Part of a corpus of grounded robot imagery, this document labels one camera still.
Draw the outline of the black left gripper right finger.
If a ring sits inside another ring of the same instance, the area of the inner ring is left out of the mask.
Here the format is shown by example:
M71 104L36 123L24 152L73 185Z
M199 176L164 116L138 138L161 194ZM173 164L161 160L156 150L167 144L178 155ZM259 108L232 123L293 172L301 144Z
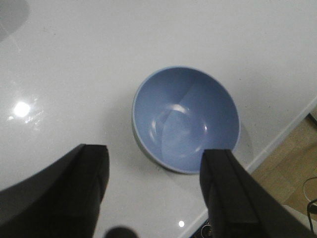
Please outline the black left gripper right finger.
M227 149L203 152L200 186L214 238L315 238Z

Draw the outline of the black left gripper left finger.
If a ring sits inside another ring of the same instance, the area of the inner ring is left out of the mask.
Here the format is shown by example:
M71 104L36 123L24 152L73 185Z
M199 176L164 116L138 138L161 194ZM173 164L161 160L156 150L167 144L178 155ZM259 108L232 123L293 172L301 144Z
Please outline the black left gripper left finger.
M109 179L105 145L80 144L0 193L3 238L91 238Z

